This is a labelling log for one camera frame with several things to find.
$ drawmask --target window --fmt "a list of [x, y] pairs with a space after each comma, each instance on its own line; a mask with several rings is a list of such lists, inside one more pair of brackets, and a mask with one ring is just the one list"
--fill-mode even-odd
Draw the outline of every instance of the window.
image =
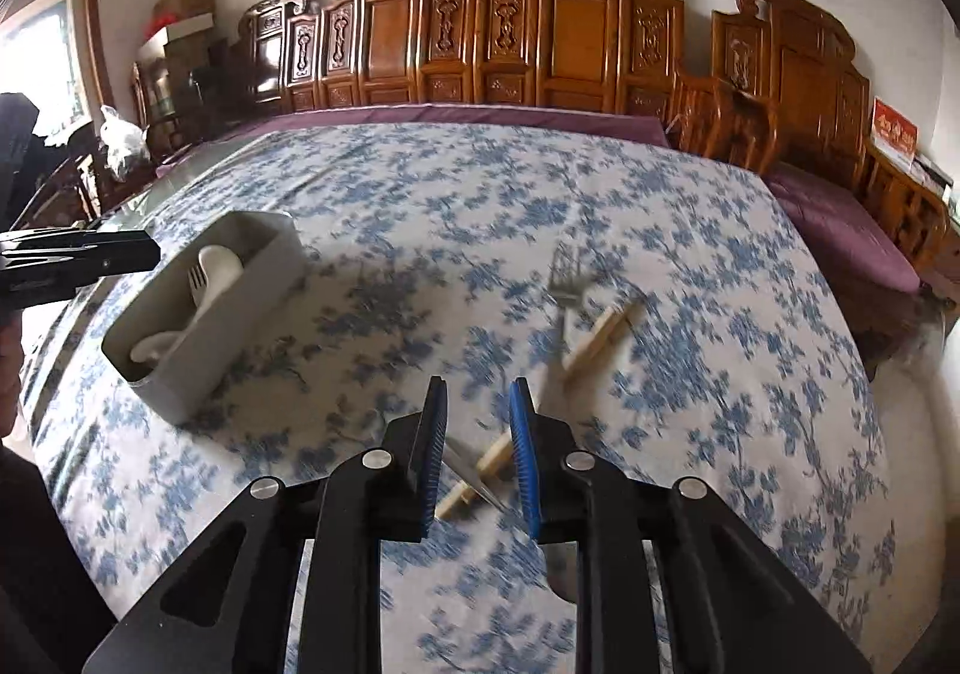
[[80, 125], [103, 123], [112, 105], [97, 0], [13, 0], [0, 20], [0, 92], [21, 92], [40, 110], [34, 132], [66, 143]]
[[89, 121], [79, 81], [70, 26], [69, 0], [39, 0], [43, 9], [0, 36], [0, 92], [22, 92], [40, 116], [35, 135], [64, 143], [79, 124]]

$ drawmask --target floral bedsheet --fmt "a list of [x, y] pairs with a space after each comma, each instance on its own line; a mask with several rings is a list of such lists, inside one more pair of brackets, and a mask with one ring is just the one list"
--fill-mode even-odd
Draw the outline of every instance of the floral bedsheet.
[[[418, 410], [431, 374], [448, 380], [449, 437], [479, 454], [507, 426], [512, 378], [536, 397], [544, 377], [564, 239], [596, 274], [567, 345], [645, 296], [570, 396], [581, 444], [661, 485], [703, 477], [866, 654], [882, 643], [869, 628], [894, 610], [895, 531], [874, 404], [823, 276], [754, 174], [539, 129], [338, 126], [255, 140], [147, 229], [169, 259], [232, 208], [289, 212], [309, 275], [189, 427], [157, 418], [100, 351], [150, 274], [78, 297], [29, 369], [38, 464], [119, 615], [251, 479], [325, 475]], [[453, 481], [445, 468], [442, 491]], [[575, 607], [492, 507], [385, 544], [381, 608], [388, 672], [573, 671]]]

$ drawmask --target wooden chopstick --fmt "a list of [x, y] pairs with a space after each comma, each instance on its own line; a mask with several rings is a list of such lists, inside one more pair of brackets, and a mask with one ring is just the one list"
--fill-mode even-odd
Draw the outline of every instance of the wooden chopstick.
[[[593, 324], [589, 335], [578, 343], [568, 356], [563, 358], [563, 384], [568, 384], [589, 367], [590, 362], [603, 351], [604, 347], [613, 339], [613, 334], [624, 322], [629, 323], [629, 314], [635, 301], [625, 304], [622, 308], [609, 306], [601, 314], [600, 319]], [[514, 455], [514, 443], [510, 437], [510, 430], [500, 434], [487, 451], [477, 461], [477, 473], [484, 480], [490, 479], [505, 468]], [[461, 502], [469, 503], [477, 493], [466, 482], [457, 482], [434, 511], [437, 519], [446, 519]]]

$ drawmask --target white plastic container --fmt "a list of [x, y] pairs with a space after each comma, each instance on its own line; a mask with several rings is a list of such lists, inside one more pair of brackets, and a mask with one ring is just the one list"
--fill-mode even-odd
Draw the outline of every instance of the white plastic container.
[[[130, 351], [163, 330], [182, 330], [196, 309], [187, 273], [200, 249], [232, 250], [244, 269], [157, 367], [136, 364]], [[304, 275], [306, 260], [288, 214], [232, 211], [214, 220], [176, 255], [104, 335], [102, 350], [131, 389], [168, 423], [185, 423], [216, 388], [257, 324]]]

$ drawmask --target silver screw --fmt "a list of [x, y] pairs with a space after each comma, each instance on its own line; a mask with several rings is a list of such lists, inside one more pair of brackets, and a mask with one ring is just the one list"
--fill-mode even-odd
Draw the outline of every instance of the silver screw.
[[589, 452], [570, 452], [566, 456], [566, 465], [573, 471], [590, 471], [590, 468], [596, 465], [596, 461]]
[[265, 501], [267, 498], [272, 498], [279, 491], [280, 482], [277, 482], [277, 480], [269, 476], [257, 479], [256, 482], [250, 485], [250, 495], [253, 495], [258, 501]]
[[371, 449], [363, 456], [363, 465], [367, 468], [387, 468], [394, 461], [394, 456], [386, 449]]
[[699, 501], [701, 498], [707, 497], [707, 485], [704, 485], [699, 479], [694, 479], [692, 476], [688, 476], [683, 481], [680, 481], [680, 495], [683, 495], [685, 498], [690, 500]]

